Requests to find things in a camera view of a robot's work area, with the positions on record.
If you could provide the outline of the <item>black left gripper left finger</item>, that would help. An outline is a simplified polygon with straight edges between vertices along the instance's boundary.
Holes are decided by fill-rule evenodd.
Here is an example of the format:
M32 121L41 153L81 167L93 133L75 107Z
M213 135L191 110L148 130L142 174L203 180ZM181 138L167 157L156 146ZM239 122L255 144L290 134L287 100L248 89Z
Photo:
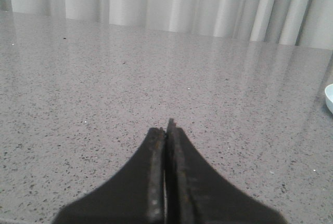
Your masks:
M165 132L151 128L107 182L64 207L54 223L163 223Z

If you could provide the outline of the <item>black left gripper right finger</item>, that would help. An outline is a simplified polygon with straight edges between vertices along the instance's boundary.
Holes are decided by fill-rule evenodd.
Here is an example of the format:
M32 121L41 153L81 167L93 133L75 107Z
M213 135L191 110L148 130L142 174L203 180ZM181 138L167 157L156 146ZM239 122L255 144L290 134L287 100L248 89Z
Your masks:
M173 119L166 131L165 179L167 223L286 223L219 175Z

